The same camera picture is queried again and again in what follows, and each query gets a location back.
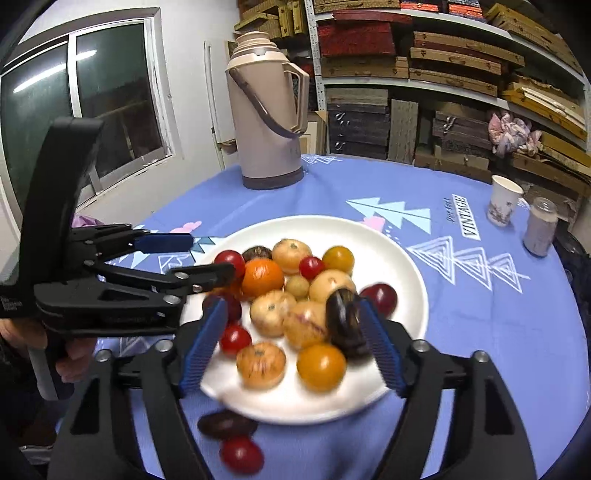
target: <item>window glass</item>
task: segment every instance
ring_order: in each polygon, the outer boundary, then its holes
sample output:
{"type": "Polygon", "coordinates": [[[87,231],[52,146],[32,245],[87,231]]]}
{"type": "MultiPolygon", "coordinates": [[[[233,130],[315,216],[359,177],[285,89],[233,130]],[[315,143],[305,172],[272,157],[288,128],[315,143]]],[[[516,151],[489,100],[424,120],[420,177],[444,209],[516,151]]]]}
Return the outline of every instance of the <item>window glass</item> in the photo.
{"type": "Polygon", "coordinates": [[[107,28],[77,38],[82,116],[101,118],[99,177],[162,146],[146,64],[143,24],[107,28]]]}
{"type": "Polygon", "coordinates": [[[51,122],[59,116],[72,115],[66,59],[67,46],[62,45],[2,76],[2,145],[21,211],[51,122]]]}

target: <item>human hand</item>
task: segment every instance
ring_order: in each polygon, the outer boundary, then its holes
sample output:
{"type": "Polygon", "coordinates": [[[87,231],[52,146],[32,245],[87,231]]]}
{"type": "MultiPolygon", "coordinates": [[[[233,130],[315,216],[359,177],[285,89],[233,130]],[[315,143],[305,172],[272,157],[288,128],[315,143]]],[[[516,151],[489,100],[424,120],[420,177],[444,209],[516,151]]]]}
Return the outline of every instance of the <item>human hand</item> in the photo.
{"type": "MultiPolygon", "coordinates": [[[[29,347],[47,347],[45,329],[41,323],[32,319],[0,319],[0,336],[23,357],[28,356],[29,347]]],[[[84,378],[95,346],[96,338],[76,338],[66,342],[68,356],[56,362],[56,371],[64,383],[74,383],[84,378]]]]}

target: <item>window frame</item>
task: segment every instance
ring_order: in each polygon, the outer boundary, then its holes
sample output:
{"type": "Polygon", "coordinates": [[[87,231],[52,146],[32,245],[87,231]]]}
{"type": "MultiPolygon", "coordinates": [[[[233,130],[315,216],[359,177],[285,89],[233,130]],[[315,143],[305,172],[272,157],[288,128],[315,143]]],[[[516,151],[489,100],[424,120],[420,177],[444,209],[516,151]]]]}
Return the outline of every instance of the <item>window frame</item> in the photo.
{"type": "MultiPolygon", "coordinates": [[[[161,37],[158,35],[160,25],[155,24],[157,21],[160,21],[159,8],[104,12],[102,14],[80,18],[49,29],[48,31],[42,32],[39,35],[35,35],[29,40],[24,41],[17,47],[17,49],[15,49],[12,57],[8,60],[6,65],[8,68],[2,68],[0,74],[0,87],[3,75],[34,57],[67,43],[67,77],[70,92],[70,106],[72,107],[72,114],[74,117],[82,117],[78,89],[78,74],[76,69],[77,38],[87,33],[106,30],[108,28],[143,24],[148,81],[150,83],[151,100],[154,106],[154,114],[158,132],[160,133],[162,147],[120,166],[102,178],[99,178],[96,167],[93,167],[91,172],[89,172],[90,185],[85,186],[80,192],[77,204],[78,207],[85,202],[93,200],[97,195],[117,184],[117,182],[174,154],[172,143],[173,135],[171,134],[170,123],[166,115],[164,101],[165,95],[163,86],[168,85],[168,79],[163,78],[165,77],[165,71],[163,71],[161,66],[164,65],[164,61],[159,58],[163,49],[158,45],[158,42],[161,42],[161,37]]],[[[14,193],[10,175],[8,173],[1,130],[0,181],[2,183],[3,201],[8,204],[8,210],[12,214],[14,222],[20,229],[22,225],[22,211],[17,202],[17,197],[14,193]]]]}

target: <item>red cherry tomato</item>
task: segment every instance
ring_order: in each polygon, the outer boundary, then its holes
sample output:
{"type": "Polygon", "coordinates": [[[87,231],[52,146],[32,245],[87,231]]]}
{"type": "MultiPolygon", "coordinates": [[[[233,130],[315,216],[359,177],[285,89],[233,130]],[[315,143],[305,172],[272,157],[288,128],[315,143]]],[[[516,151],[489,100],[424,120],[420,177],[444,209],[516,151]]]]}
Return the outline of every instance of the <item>red cherry tomato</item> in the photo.
{"type": "Polygon", "coordinates": [[[251,344],[251,334],[239,325],[228,325],[220,338],[220,348],[228,356],[236,356],[240,350],[251,344]]]}
{"type": "Polygon", "coordinates": [[[240,321],[242,320],[242,305],[236,299],[236,297],[228,291],[210,293],[207,297],[205,297],[202,305],[203,313],[205,313],[207,309],[211,308],[212,304],[217,299],[224,299],[228,304],[228,323],[240,324],[240,321]]]}
{"type": "Polygon", "coordinates": [[[300,274],[306,280],[314,280],[325,269],[324,262],[318,257],[305,257],[301,259],[300,274]]]}
{"type": "Polygon", "coordinates": [[[236,277],[242,278],[244,271],[246,270],[246,262],[242,258],[242,255],[234,250],[224,250],[217,254],[213,263],[231,263],[236,269],[236,277]]]}
{"type": "Polygon", "coordinates": [[[370,299],[377,311],[385,317],[392,315],[398,305],[398,294],[387,283],[376,283],[365,287],[359,295],[370,299]]]}
{"type": "Polygon", "coordinates": [[[254,475],[265,464],[261,449],[248,437],[225,440],[220,448],[220,458],[230,470],[240,475],[254,475]]]}

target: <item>purple cloth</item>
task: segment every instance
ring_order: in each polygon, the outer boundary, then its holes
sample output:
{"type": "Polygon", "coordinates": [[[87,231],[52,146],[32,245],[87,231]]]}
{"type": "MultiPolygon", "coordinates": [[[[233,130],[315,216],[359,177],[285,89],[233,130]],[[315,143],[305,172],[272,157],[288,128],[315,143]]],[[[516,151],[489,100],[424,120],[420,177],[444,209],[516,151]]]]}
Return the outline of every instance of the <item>purple cloth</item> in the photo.
{"type": "MultiPolygon", "coordinates": [[[[153,272],[193,265],[223,237],[282,216],[332,215],[363,222],[399,243],[417,264],[430,306],[426,339],[453,355],[489,352],[522,416],[542,476],[587,412],[589,369],[583,325],[556,251],[540,259],[522,245],[527,208],[519,206],[512,223],[498,228],[486,218],[491,187],[484,183],[390,162],[303,158],[303,180],[283,189],[248,190],[237,167],[196,186],[138,226],[169,232],[190,224],[186,228],[196,239],[191,253],[136,252],[116,264],[153,272]],[[473,223],[466,221],[468,210],[473,223]]],[[[98,348],[135,355],[155,340],[101,339],[98,348]]],[[[130,396],[145,467],[162,475],[141,392],[130,396]]],[[[441,464],[452,401],[453,394],[444,392],[425,476],[441,464]]],[[[219,443],[196,428],[201,415],[222,406],[201,392],[181,405],[215,479],[235,478],[219,459],[219,443]]],[[[262,424],[254,441],[265,454],[265,466],[251,478],[371,478],[403,405],[389,393],[361,412],[325,424],[262,424]]]]}
{"type": "Polygon", "coordinates": [[[72,221],[72,228],[96,225],[104,225],[104,223],[96,218],[87,217],[86,215],[74,215],[74,220],[72,221]]]}

